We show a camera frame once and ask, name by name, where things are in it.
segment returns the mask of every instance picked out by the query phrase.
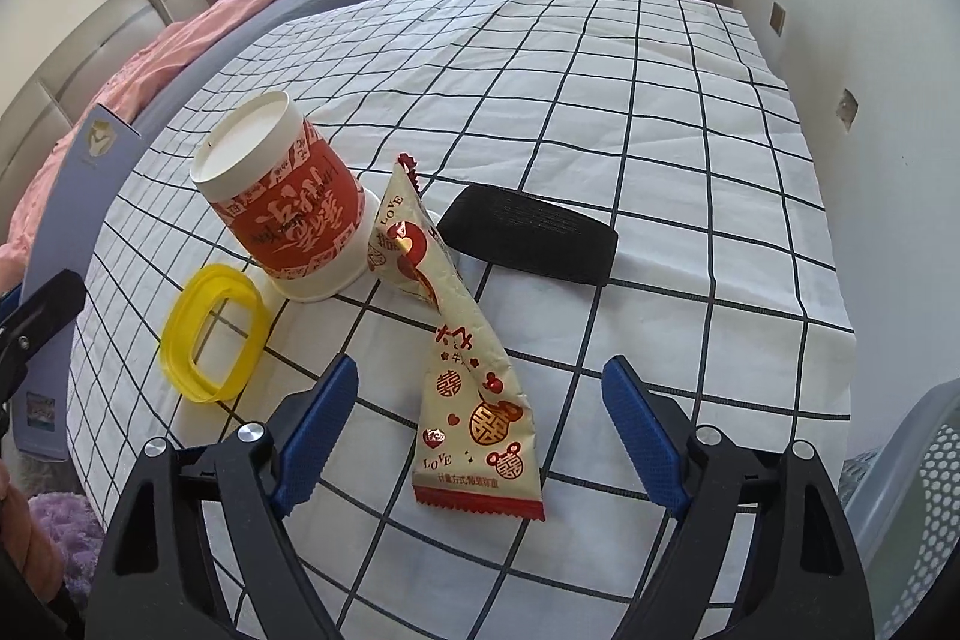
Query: table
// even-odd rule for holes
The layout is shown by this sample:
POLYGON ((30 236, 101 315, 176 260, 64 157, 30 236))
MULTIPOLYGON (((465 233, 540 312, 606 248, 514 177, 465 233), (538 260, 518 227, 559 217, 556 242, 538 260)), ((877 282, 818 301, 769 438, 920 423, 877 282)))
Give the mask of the table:
MULTIPOLYGON (((110 208, 88 274, 68 427, 109 519, 136 454, 265 420, 341 350, 360 400, 287 530, 347 638, 594 638, 613 634, 673 522, 603 408, 599 373, 625 354, 654 389, 743 445, 816 444, 838 476, 853 332, 796 112, 742 16, 693 0, 379 0, 285 23, 210 80, 157 137, 110 208), (364 275, 319 304, 283 300, 196 193, 196 145, 230 110, 290 92, 360 181, 419 161, 427 208, 469 181, 520 188, 619 232, 602 290, 462 258, 467 285, 536 416, 546 523, 414 502, 425 348, 436 324, 364 275), (227 405, 192 405, 157 365, 157 335, 204 263, 243 269, 272 318, 267 355, 227 405)), ((224 317, 242 328, 239 314, 224 317)), ((213 326, 211 374, 238 347, 213 326)), ((222 513, 205 509, 237 626, 256 636, 222 513)), ((738 515, 704 632, 723 627, 747 554, 738 515)))

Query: metal screw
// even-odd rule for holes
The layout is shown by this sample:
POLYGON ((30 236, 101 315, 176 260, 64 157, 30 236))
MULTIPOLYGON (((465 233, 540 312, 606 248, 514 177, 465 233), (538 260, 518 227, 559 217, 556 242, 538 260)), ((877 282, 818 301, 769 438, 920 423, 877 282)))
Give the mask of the metal screw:
POLYGON ((154 437, 143 446, 143 452, 147 453, 147 458, 156 458, 167 449, 167 441, 163 437, 154 437))
POLYGON ((701 426, 697 429, 697 440, 702 445, 719 445, 723 441, 723 434, 712 426, 701 426))
POLYGON ((810 461, 813 456, 817 455, 814 447, 805 439, 798 439, 796 442, 794 442, 791 450, 793 451, 794 456, 797 458, 803 458, 804 461, 810 461))
POLYGON ((263 424, 245 423, 237 429, 237 437, 241 442, 257 442, 263 437, 263 424))

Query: laundry basket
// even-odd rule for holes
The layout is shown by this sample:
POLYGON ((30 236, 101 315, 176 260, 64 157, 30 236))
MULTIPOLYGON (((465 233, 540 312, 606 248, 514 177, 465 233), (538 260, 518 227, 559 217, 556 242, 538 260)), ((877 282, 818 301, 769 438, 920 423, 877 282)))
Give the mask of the laundry basket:
POLYGON ((960 380, 929 391, 847 507, 878 640, 960 636, 960 380))

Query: pink blanket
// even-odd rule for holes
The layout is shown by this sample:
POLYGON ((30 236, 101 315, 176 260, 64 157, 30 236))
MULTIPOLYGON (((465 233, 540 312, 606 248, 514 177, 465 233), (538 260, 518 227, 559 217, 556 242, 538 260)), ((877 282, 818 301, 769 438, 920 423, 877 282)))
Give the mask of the pink blanket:
MULTIPOLYGON (((219 0, 192 20, 168 26, 107 81, 83 114, 88 114, 95 104, 102 104, 122 121, 132 124, 174 77, 273 1, 276 0, 219 0)), ((0 293, 11 290, 23 279, 43 209, 79 128, 74 126, 56 143, 13 212, 10 234, 0 247, 0 293)))

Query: purple fluffy fabric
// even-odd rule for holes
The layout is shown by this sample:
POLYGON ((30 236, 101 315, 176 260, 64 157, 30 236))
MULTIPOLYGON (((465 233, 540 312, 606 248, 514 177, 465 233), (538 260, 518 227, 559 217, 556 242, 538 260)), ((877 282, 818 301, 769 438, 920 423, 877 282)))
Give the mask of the purple fluffy fabric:
POLYGON ((84 610, 104 542, 104 530, 90 502, 77 494, 40 494, 30 499, 30 514, 64 557, 67 591, 84 610))

